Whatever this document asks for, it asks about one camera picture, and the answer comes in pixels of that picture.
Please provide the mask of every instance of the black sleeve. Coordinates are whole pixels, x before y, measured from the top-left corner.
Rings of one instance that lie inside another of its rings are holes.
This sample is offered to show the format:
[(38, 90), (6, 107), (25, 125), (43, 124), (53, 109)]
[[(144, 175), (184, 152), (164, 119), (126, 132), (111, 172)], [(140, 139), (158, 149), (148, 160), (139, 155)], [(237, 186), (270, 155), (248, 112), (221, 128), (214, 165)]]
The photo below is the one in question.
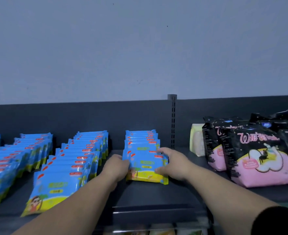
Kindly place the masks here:
[(288, 208), (276, 206), (262, 211), (251, 229), (251, 235), (259, 234), (288, 234)]

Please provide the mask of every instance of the forearm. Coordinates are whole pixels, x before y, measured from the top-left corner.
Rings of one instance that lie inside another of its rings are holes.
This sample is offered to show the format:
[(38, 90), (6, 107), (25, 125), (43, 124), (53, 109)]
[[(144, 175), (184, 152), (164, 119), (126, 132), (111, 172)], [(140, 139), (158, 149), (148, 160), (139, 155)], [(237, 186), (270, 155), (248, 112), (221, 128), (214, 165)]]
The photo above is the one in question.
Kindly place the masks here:
[(114, 183), (111, 178), (100, 174), (13, 234), (91, 234)]
[(278, 205), (194, 164), (187, 180), (229, 235), (250, 234), (252, 223), (260, 212)]

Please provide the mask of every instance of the hand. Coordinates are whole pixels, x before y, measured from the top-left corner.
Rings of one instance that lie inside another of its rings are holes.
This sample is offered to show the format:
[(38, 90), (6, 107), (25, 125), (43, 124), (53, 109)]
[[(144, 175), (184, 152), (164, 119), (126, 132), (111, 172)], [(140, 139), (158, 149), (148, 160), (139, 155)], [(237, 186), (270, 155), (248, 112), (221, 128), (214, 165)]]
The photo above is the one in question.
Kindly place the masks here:
[(129, 170), (129, 164), (129, 160), (122, 160), (122, 156), (114, 154), (105, 163), (101, 175), (113, 180), (116, 184), (126, 176)]
[(160, 148), (157, 152), (166, 154), (169, 157), (169, 163), (166, 166), (156, 168), (155, 173), (171, 176), (177, 180), (187, 179), (194, 164), (184, 154), (170, 148)]

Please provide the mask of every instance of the white bread illustration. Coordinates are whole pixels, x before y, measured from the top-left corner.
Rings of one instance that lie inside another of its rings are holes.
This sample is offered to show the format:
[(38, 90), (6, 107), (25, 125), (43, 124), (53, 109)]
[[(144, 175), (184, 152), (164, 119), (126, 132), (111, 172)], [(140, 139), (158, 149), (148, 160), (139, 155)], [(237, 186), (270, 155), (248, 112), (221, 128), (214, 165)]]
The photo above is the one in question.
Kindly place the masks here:
[(249, 151), (249, 158), (256, 159), (258, 162), (258, 167), (256, 168), (259, 172), (279, 171), (283, 168), (283, 158), (281, 154), (277, 151), (276, 147), (271, 147), (270, 145), (264, 143), (267, 147), (266, 150), (261, 153), (256, 149)]

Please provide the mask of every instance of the blue-gray wall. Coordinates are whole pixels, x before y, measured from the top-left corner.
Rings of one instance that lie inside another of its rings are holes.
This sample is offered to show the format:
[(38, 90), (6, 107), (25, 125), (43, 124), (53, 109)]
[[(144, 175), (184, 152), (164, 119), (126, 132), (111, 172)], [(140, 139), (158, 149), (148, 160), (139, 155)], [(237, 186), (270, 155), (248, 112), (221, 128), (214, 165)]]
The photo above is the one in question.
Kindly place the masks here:
[(288, 94), (288, 0), (0, 0), (0, 104)]

